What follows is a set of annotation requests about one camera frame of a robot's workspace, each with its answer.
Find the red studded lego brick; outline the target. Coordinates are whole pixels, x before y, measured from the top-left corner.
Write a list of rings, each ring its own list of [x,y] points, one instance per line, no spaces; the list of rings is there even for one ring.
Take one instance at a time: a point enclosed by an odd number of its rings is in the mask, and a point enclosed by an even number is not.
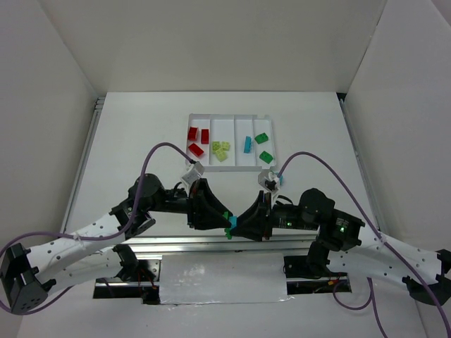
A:
[[[209,129],[201,129],[200,143],[203,145],[209,144]]]

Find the green long lego plate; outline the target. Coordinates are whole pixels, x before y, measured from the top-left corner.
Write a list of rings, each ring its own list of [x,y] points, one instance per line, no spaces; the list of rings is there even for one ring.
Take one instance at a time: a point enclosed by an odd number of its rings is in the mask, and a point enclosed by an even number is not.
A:
[[[226,219],[228,220],[228,222],[229,222],[229,217],[231,217],[231,216],[234,216],[234,215],[230,215],[228,211],[226,211],[226,212],[223,214],[223,217],[226,218]],[[232,239],[233,236],[232,236],[231,233],[230,233],[230,231],[231,231],[232,229],[234,229],[234,228],[231,228],[231,227],[230,227],[230,224],[229,224],[229,226],[228,226],[227,228],[224,229],[224,232],[225,232],[225,235],[226,235],[227,239]]]

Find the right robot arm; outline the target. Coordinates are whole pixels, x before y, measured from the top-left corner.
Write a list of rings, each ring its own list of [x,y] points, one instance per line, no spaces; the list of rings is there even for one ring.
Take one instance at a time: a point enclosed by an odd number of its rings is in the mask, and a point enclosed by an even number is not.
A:
[[[274,229],[316,232],[307,256],[288,261],[304,277],[361,275],[399,285],[424,304],[443,305],[450,299],[448,250],[427,251],[375,234],[361,219],[336,209],[334,200],[317,189],[305,191],[297,205],[271,203],[269,194],[260,193],[227,234],[260,242]]]

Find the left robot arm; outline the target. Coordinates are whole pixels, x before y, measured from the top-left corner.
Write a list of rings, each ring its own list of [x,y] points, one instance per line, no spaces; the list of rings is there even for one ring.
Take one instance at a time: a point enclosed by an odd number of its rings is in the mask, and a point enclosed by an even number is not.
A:
[[[212,194],[206,179],[193,181],[188,190],[165,189],[157,176],[144,174],[124,201],[77,232],[56,234],[50,242],[31,248],[14,239],[2,249],[6,311],[36,313],[51,293],[65,293],[91,277],[132,277],[139,261],[125,241],[154,225],[153,211],[185,214],[187,224],[196,230],[235,226],[233,214]]]

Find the red sloped lego brick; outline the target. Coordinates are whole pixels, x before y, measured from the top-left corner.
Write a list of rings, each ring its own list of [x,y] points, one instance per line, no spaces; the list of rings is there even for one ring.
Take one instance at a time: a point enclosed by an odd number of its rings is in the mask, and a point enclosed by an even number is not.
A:
[[[191,154],[193,154],[197,158],[202,158],[205,154],[205,151],[203,150],[203,148],[200,145],[198,145],[197,143],[191,143],[188,146],[188,150],[190,151]]]

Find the red flower cylinder lego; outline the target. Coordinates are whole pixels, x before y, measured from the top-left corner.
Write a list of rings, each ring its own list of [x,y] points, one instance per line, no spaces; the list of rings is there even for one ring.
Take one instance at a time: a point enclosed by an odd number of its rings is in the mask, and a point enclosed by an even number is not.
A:
[[[187,140],[191,142],[196,142],[198,137],[198,128],[190,127],[187,133]]]

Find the small blue lego brick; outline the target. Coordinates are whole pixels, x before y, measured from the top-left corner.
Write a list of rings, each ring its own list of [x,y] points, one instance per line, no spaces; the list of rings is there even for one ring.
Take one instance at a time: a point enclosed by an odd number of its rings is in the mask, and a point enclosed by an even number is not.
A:
[[[231,228],[237,227],[237,217],[236,216],[229,217],[229,222],[230,222]]]

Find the lime sloped lego brick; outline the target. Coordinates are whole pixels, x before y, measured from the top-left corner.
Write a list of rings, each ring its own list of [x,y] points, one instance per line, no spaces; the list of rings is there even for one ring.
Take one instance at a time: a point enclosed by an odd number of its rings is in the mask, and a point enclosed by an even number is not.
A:
[[[221,149],[221,143],[218,141],[213,141],[211,143],[211,151],[213,153],[216,153],[219,149]]]

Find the blue long lego brick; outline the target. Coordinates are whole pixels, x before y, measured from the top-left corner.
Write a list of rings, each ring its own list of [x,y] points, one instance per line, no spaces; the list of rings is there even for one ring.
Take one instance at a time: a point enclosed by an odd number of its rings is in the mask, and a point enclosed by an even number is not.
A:
[[[252,152],[252,147],[253,147],[253,139],[250,136],[246,136],[243,153],[250,154]]]

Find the green lego brick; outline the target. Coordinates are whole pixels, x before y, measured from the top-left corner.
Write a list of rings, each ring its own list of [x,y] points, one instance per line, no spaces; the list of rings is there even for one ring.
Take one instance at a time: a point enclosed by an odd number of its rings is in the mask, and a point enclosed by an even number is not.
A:
[[[259,154],[259,158],[266,164],[271,164],[273,161],[273,156],[267,151],[262,151]]]
[[[268,135],[265,132],[262,132],[261,134],[258,134],[254,140],[257,144],[263,144],[268,141]]]

